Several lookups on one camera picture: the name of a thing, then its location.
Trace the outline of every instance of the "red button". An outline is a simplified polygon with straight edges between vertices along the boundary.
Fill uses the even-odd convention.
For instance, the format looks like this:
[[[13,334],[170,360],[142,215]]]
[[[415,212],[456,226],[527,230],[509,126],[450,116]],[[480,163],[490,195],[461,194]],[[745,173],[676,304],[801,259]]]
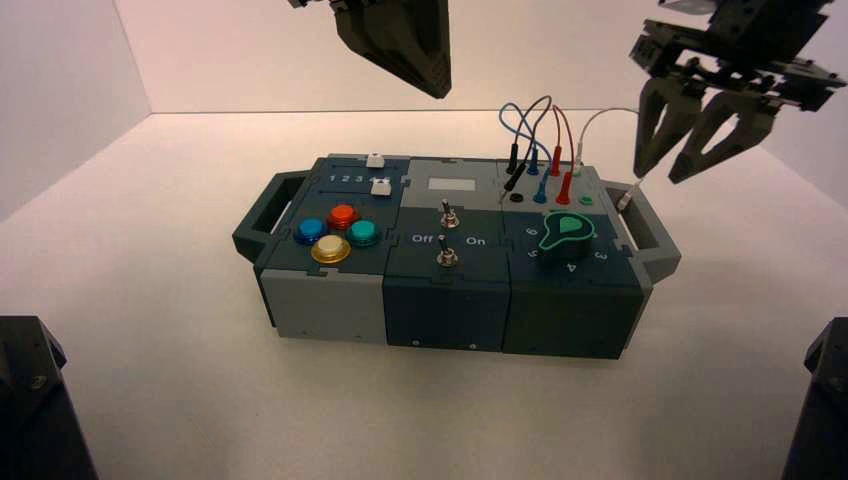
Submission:
[[[357,220],[359,220],[359,214],[356,210],[344,203],[333,207],[330,216],[327,217],[327,223],[336,230],[347,230]]]

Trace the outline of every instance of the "blue button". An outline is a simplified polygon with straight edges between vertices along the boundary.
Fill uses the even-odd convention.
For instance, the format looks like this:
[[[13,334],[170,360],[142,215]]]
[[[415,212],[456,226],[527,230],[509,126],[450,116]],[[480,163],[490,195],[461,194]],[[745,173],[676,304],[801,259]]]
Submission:
[[[295,240],[303,245],[312,245],[327,234],[327,226],[317,218],[307,218],[300,222],[294,234]]]

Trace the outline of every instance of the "white cable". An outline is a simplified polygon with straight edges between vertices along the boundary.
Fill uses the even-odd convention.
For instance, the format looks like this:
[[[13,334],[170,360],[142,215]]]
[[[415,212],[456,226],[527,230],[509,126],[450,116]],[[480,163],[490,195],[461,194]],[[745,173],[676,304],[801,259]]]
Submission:
[[[636,192],[636,189],[639,188],[639,184],[642,183],[642,180],[644,178],[645,177],[636,179],[636,181],[633,182],[633,186],[631,186],[627,189],[626,192],[624,192],[624,195],[622,195],[621,198],[618,199],[618,202],[615,204],[616,210],[622,212],[625,208],[627,208],[627,205],[630,205],[630,200],[633,198],[633,194]]]
[[[602,113],[607,113],[607,112],[630,112],[630,113],[635,113],[636,115],[639,115],[639,111],[634,110],[632,108],[612,107],[612,108],[605,108],[601,111],[595,112],[594,115],[589,117],[589,120],[586,121],[585,125],[583,125],[583,131],[580,132],[580,138],[577,140],[577,155],[575,156],[575,159],[574,159],[575,162],[577,162],[577,165],[575,165],[575,172],[580,171],[580,167],[583,166],[583,137],[586,135],[586,130],[589,128],[589,125],[592,123],[592,120],[594,120],[597,116],[601,115]]]

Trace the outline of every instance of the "robotic arm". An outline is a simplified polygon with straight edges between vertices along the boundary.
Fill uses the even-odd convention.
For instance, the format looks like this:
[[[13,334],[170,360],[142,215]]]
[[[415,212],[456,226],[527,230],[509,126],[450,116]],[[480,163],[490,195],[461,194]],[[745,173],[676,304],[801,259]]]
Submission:
[[[434,98],[450,92],[448,0],[330,0],[330,7],[348,48]]]
[[[289,0],[294,7],[310,1],[317,0]],[[819,12],[831,1],[659,0],[666,8],[712,17],[706,31],[645,21],[630,53],[651,76],[639,100],[636,176],[644,177],[687,134],[669,174],[674,183],[762,142],[783,105],[821,108],[846,83],[796,55],[827,19]],[[329,3],[338,34],[351,50],[435,98],[448,94],[447,0]],[[684,54],[691,56],[681,63]],[[709,88],[719,93],[702,109]],[[734,116],[733,131],[704,152]]]
[[[652,77],[639,99],[636,176],[645,176],[687,133],[669,173],[674,183],[762,142],[781,106],[821,108],[845,82],[796,55],[827,19],[819,11],[831,1],[660,0],[661,6],[687,13],[711,8],[714,13],[706,31],[646,20],[630,52]],[[679,63],[687,52],[695,55]],[[714,59],[715,68],[702,57]],[[720,92],[701,110],[708,88]],[[733,131],[704,152],[733,116],[738,117]]]

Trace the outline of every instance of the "white button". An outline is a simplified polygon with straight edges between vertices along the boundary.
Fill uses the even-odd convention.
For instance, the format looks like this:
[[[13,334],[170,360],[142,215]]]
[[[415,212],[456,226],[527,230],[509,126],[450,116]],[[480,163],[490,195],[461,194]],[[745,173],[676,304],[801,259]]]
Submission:
[[[392,195],[392,184],[388,178],[375,178],[371,184],[371,195],[375,197],[389,197]]]
[[[383,168],[386,166],[386,159],[379,153],[369,153],[365,160],[365,166],[368,168]]]

